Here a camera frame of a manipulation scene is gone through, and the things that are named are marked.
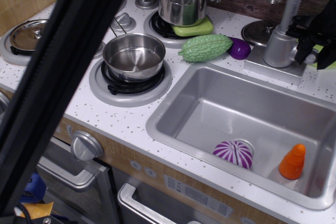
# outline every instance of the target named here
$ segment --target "silver saucepan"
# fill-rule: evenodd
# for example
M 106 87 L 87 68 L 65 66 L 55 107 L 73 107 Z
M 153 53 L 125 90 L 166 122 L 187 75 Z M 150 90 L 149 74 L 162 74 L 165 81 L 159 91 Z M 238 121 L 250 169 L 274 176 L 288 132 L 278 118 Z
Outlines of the silver saucepan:
M 141 82 L 160 71 L 165 53 L 163 43 L 154 36 L 123 34 L 106 44 L 103 59 L 118 79 Z
M 206 16 L 207 0 L 159 0 L 159 16 L 175 26 L 194 26 Z

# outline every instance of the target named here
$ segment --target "stove burner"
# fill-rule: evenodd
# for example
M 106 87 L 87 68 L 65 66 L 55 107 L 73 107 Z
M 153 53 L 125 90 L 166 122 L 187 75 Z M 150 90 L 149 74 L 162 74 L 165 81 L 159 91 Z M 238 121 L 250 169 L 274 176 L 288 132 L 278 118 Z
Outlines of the stove burner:
M 111 94 L 137 94 L 151 89 L 161 83 L 164 78 L 165 69 L 162 66 L 161 70 L 150 80 L 141 82 L 126 82 L 116 78 L 110 71 L 105 61 L 101 64 L 101 73 L 108 83 L 108 90 Z
M 164 21 L 160 16 L 159 12 L 155 12 L 151 18 L 151 24 L 152 28 L 160 35 L 162 35 L 163 38 L 169 38 L 169 39 L 190 39 L 194 36 L 187 36 L 187 37 L 181 37 L 177 35 L 172 26 Z
M 168 63 L 163 60 L 162 66 L 164 67 L 164 78 L 160 83 L 157 83 L 151 89 L 137 93 L 137 94 L 116 94 L 111 95 L 111 91 L 108 90 L 110 83 L 104 78 L 101 65 L 104 62 L 103 59 L 99 59 L 91 68 L 89 76 L 90 90 L 93 95 L 103 103 L 108 105 L 133 108 L 143 106 L 151 102 L 156 101 L 162 97 L 169 89 L 172 83 L 172 72 Z
M 19 66 L 27 66 L 32 57 L 30 55 L 24 55 L 21 53 L 17 55 L 12 53 L 12 49 L 11 49 L 12 44 L 10 42 L 11 32 L 12 30 L 7 31 L 0 38 L 0 55 L 8 63 L 16 64 Z
M 17 49 L 13 46 L 11 46 L 11 52 L 14 54 L 14 55 L 24 55 L 24 56 L 31 56 L 33 54 L 34 51 L 25 51 L 25 50 L 20 50 L 20 49 Z

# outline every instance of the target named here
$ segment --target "oven handle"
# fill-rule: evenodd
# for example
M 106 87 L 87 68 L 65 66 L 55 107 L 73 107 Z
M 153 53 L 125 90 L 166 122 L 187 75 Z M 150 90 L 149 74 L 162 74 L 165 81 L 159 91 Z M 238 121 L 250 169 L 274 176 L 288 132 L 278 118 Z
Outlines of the oven handle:
M 52 177 L 58 179 L 61 183 L 79 193 L 89 190 L 96 182 L 95 176 L 85 169 L 78 175 L 72 175 L 43 156 L 40 158 L 37 166 Z
M 134 214 L 145 219 L 152 224 L 176 224 L 170 219 L 167 219 L 163 215 L 155 212 L 151 208 L 139 203 L 133 199 L 133 194 L 136 188 L 128 183 L 125 183 L 118 192 L 118 203 L 122 207 L 126 207 Z M 188 224 L 201 224 L 198 221 L 191 221 Z

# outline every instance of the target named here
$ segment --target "yellow cloth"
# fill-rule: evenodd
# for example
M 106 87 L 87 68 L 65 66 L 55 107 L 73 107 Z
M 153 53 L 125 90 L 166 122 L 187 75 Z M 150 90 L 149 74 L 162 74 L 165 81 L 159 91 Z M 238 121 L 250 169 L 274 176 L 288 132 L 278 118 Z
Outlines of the yellow cloth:
M 28 203 L 24 204 L 25 208 L 27 209 L 28 213 L 30 214 L 30 217 L 32 220 L 41 218 L 44 216 L 49 216 L 52 210 L 53 202 L 50 202 L 48 204 L 40 204 L 40 203 Z

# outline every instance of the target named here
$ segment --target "stove knob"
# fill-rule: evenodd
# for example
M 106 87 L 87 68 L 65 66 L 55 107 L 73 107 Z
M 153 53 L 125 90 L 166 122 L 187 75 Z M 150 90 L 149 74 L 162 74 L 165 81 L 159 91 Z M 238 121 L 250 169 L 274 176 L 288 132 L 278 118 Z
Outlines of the stove knob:
M 111 27 L 116 31 L 131 31 L 136 27 L 135 19 L 130 17 L 127 13 L 122 13 L 120 16 L 115 17 L 111 23 Z
M 104 153 L 100 143 L 85 131 L 75 131 L 70 146 L 72 155 L 81 161 L 90 161 Z
M 136 0 L 135 5 L 142 10 L 151 10 L 159 6 L 159 0 Z

